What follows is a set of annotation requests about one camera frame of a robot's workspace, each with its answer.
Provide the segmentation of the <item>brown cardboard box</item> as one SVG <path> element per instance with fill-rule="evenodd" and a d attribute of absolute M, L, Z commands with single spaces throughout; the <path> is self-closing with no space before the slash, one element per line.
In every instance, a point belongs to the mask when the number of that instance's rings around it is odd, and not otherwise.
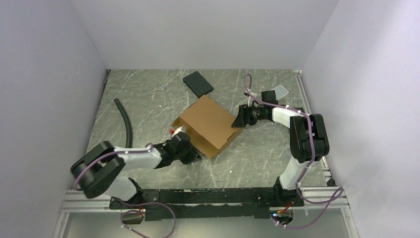
<path fill-rule="evenodd" d="M 200 152 L 212 159 L 219 155 L 242 128 L 232 128 L 235 117 L 208 96 L 201 96 L 184 110 L 172 123 L 177 128 L 183 126 L 190 136 L 191 143 Z"/>

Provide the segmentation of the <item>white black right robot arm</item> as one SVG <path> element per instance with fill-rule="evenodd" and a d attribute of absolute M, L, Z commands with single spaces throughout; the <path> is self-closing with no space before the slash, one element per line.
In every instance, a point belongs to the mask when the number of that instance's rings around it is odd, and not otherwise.
<path fill-rule="evenodd" d="M 278 178 L 280 188 L 273 192 L 273 200 L 284 206 L 292 199 L 292 192 L 315 153 L 314 162 L 329 153 L 329 142 L 321 114 L 306 114 L 299 109 L 279 105 L 274 90 L 263 91 L 262 100 L 250 101 L 239 107 L 232 128 L 255 125 L 260 120 L 279 123 L 289 129 L 291 159 Z"/>

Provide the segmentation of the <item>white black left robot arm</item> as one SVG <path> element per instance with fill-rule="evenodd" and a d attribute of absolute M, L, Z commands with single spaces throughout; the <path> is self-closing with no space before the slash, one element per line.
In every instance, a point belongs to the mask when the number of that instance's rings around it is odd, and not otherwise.
<path fill-rule="evenodd" d="M 188 165 L 201 158 L 190 137 L 176 131 L 163 143 L 149 143 L 143 148 L 115 147 L 103 141 L 77 160 L 70 168 L 75 181 L 73 190 L 80 190 L 89 198 L 107 194 L 121 198 L 129 208 L 142 202 L 140 186 L 133 179 L 119 174 L 135 169 L 161 169 L 174 161 Z"/>

